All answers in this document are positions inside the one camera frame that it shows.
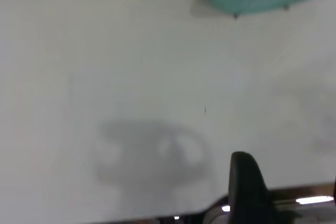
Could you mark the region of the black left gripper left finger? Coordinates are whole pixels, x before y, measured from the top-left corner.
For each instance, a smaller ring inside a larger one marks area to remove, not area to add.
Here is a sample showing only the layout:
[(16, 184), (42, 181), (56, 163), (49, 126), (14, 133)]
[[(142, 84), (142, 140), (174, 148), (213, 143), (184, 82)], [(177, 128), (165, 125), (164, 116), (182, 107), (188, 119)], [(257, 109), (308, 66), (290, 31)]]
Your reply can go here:
[(228, 223), (282, 223), (256, 160), (246, 152), (230, 159)]

